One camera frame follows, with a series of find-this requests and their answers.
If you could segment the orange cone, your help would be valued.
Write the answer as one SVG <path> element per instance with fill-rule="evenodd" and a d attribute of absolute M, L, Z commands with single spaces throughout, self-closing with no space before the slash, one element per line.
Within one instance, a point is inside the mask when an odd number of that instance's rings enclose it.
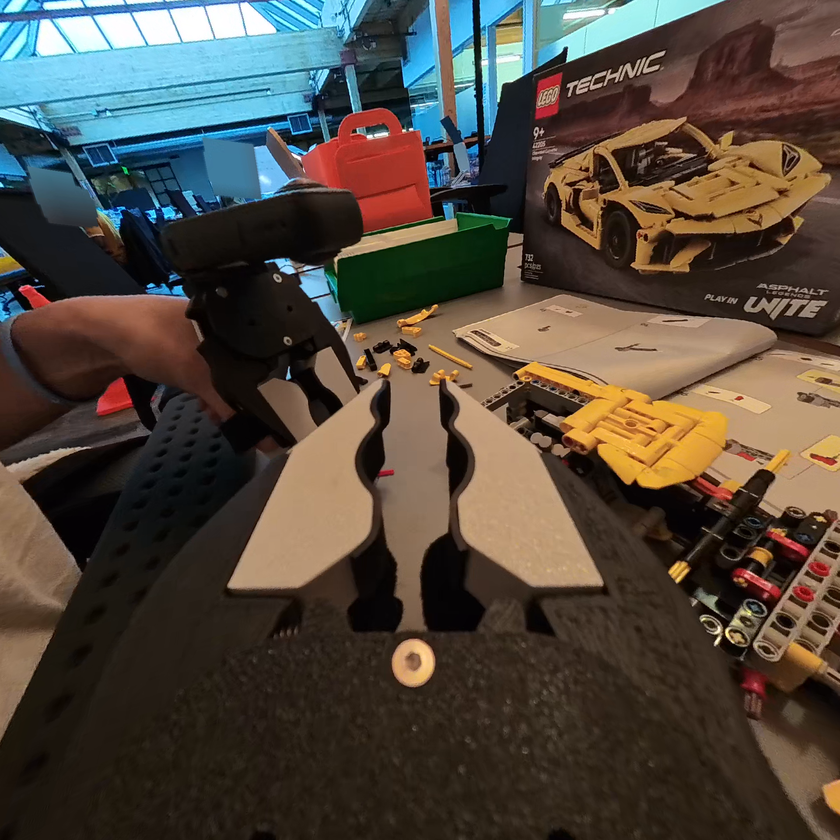
<path fill-rule="evenodd" d="M 113 381 L 99 396 L 96 403 L 96 415 L 108 417 L 117 413 L 133 410 L 133 399 L 128 387 L 129 377 Z"/>

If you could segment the yellow toy car model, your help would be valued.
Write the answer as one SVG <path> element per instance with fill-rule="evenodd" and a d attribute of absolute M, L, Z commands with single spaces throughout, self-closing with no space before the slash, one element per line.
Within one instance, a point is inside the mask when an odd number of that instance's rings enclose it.
<path fill-rule="evenodd" d="M 769 404 L 719 384 L 677 402 L 537 363 L 483 400 L 654 547 L 712 643 L 767 686 L 838 694 L 838 375 L 807 360 Z"/>

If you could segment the black office chair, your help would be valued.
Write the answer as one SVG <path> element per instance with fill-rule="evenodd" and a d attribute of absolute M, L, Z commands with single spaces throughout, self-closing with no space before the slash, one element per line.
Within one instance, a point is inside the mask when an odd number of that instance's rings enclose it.
<path fill-rule="evenodd" d="M 502 87 L 476 183 L 432 189 L 433 215 L 442 216 L 447 203 L 464 205 L 468 213 L 505 217 L 511 233 L 522 233 L 537 77 L 560 70 L 567 53 L 563 48 L 559 56 Z"/>

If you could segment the white papers stack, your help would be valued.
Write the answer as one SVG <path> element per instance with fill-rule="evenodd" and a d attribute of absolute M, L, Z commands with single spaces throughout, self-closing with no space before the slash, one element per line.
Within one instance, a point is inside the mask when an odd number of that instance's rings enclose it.
<path fill-rule="evenodd" d="M 393 249 L 403 245 L 413 245 L 432 238 L 456 234 L 459 230 L 456 218 L 451 219 L 429 219 L 427 224 L 415 224 L 406 227 L 399 227 L 393 230 L 382 230 L 362 237 L 355 245 L 343 248 L 335 257 L 332 264 L 335 272 L 338 272 L 342 261 L 353 257 L 371 254 L 384 249 Z"/>

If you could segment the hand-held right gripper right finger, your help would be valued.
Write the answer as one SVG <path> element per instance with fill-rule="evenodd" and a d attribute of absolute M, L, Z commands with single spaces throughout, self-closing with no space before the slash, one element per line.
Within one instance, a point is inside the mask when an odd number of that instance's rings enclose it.
<path fill-rule="evenodd" d="M 431 632 L 475 632 L 497 606 L 513 632 L 550 632 L 542 601 L 597 595 L 604 581 L 545 458 L 456 385 L 438 389 L 448 529 L 423 558 Z"/>

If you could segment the orange bag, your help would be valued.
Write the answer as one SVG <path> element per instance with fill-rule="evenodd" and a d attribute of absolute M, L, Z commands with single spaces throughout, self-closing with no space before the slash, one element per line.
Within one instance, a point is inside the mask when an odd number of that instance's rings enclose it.
<path fill-rule="evenodd" d="M 433 217 L 421 134 L 404 131 L 388 109 L 348 115 L 301 165 L 309 179 L 354 195 L 366 235 Z"/>

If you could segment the black floor lamp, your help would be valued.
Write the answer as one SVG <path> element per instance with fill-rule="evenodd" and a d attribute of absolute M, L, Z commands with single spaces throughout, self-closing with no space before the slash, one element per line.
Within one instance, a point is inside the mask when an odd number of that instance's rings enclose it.
<path fill-rule="evenodd" d="M 484 107 L 484 79 L 482 75 L 482 27 L 480 21 L 480 1 L 471 1 L 471 22 L 474 56 L 474 83 L 476 100 L 476 147 L 478 153 L 479 167 L 482 167 L 485 159 L 485 107 Z"/>

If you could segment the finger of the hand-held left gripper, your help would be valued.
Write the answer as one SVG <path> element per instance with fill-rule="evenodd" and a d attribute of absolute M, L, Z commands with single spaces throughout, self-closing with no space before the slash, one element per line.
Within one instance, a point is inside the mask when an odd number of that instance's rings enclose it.
<path fill-rule="evenodd" d="M 361 378 L 338 331 L 319 332 L 291 350 L 291 382 L 310 413 L 337 413 L 360 392 Z"/>
<path fill-rule="evenodd" d="M 271 372 L 271 377 L 259 385 L 259 393 L 267 401 L 276 417 L 286 429 L 281 433 L 283 448 L 290 448 L 310 435 L 318 423 L 312 416 L 309 396 L 297 380 L 281 374 L 280 367 Z"/>

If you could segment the grey desk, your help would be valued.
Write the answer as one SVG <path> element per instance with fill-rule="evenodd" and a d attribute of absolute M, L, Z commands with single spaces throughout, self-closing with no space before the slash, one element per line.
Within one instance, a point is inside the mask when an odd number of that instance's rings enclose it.
<path fill-rule="evenodd" d="M 443 304 L 423 330 L 420 355 L 430 370 L 444 362 L 427 352 L 429 343 L 473 365 L 465 373 L 468 395 L 480 400 L 510 380 L 510 368 L 469 347 L 459 348 L 452 332 L 468 323 L 524 308 L 556 291 L 520 281 L 522 236 L 508 238 L 501 288 Z M 385 536 L 396 562 L 395 593 L 403 603 L 402 631 L 425 629 L 421 604 L 421 562 L 427 546 L 448 529 L 446 434 L 439 420 L 436 389 L 428 378 L 397 370 L 390 376 L 391 421 L 384 432 L 385 467 L 390 478 L 381 488 Z M 796 807 L 818 838 L 838 838 L 838 816 L 823 801 L 824 783 L 838 778 L 838 708 L 836 696 L 812 684 L 791 695 L 771 692 L 761 721 L 750 723 L 765 757 Z"/>

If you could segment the green plastic bin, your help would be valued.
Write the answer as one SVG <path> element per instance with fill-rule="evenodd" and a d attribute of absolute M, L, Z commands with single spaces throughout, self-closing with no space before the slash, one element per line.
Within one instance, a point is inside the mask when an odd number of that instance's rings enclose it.
<path fill-rule="evenodd" d="M 457 213 L 458 232 L 324 267 L 339 308 L 357 323 L 465 298 L 503 285 L 509 219 Z"/>

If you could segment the person's left hand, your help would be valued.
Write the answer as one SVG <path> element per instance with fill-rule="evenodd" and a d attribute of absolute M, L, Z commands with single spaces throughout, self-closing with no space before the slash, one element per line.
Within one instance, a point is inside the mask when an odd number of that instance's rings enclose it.
<path fill-rule="evenodd" d="M 76 297 L 2 324 L 2 356 L 55 419 L 135 375 L 196 397 L 215 424 L 234 410 L 216 392 L 186 317 L 187 300 L 150 295 Z"/>

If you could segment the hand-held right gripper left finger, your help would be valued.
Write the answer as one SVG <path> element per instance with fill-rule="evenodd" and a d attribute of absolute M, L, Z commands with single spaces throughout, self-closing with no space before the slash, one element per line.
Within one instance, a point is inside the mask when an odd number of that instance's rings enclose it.
<path fill-rule="evenodd" d="M 228 594 L 327 602 L 356 632 L 397 629 L 403 604 L 376 485 L 391 407 L 379 380 L 290 449 Z"/>

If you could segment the black perforated chair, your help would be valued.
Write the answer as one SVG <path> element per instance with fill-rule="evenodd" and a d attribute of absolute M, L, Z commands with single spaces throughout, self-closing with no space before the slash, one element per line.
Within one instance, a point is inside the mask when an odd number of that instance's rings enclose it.
<path fill-rule="evenodd" d="M 170 401 L 2 739 L 2 838 L 244 837 L 300 765 L 289 596 L 227 590 L 280 473 Z"/>

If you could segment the toy car box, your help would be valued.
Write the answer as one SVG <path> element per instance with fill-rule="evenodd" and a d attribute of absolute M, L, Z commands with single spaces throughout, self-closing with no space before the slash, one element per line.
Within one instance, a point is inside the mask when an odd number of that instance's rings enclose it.
<path fill-rule="evenodd" d="M 631 2 L 541 71 L 521 279 L 838 327 L 839 2 Z"/>

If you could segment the person's white shirt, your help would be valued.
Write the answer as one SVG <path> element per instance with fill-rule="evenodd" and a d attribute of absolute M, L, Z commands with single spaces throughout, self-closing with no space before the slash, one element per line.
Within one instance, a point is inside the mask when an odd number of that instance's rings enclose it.
<path fill-rule="evenodd" d="M 1 733 L 81 577 L 24 482 L 81 450 L 60 448 L 1 467 Z"/>

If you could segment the grey instruction booklet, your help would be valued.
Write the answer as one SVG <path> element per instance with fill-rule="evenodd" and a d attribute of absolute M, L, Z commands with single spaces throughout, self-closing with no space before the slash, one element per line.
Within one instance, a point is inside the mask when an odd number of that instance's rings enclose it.
<path fill-rule="evenodd" d="M 780 450 L 790 459 L 765 502 L 838 512 L 838 357 L 777 342 L 758 324 L 610 308 L 559 295 L 473 322 L 454 336 L 515 364 L 721 413 L 728 428 L 709 475 L 743 483 Z"/>

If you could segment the pile of yellow black pieces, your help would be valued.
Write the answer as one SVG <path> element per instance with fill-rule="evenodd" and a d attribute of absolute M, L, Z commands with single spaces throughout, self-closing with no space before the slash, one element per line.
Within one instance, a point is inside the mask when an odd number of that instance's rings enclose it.
<path fill-rule="evenodd" d="M 356 369 L 383 380 L 404 371 L 434 388 L 443 383 L 472 388 L 474 365 L 446 338 L 443 314 L 434 303 L 380 324 L 354 324 L 350 340 L 358 347 L 351 351 Z"/>

